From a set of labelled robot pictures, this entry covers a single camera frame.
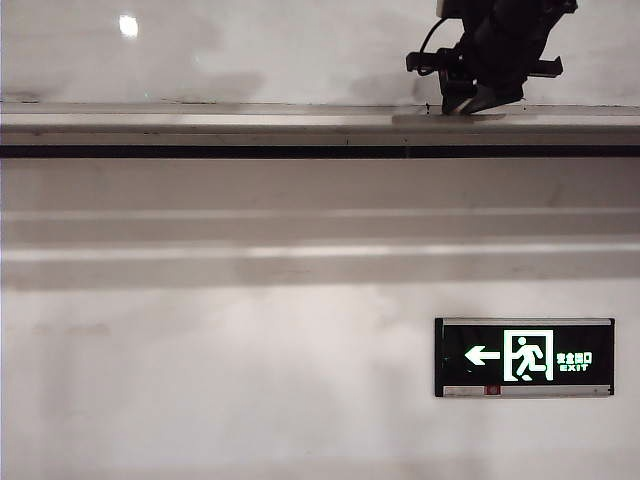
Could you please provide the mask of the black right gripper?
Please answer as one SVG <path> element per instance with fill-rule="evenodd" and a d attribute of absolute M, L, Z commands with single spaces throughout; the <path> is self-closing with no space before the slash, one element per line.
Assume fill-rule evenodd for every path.
<path fill-rule="evenodd" d="M 562 60 L 541 56 L 551 30 L 577 9 L 575 1 L 440 1 L 438 17 L 463 24 L 457 44 L 438 51 L 438 71 L 448 80 L 442 113 L 471 115 L 518 102 L 529 78 L 560 76 Z"/>

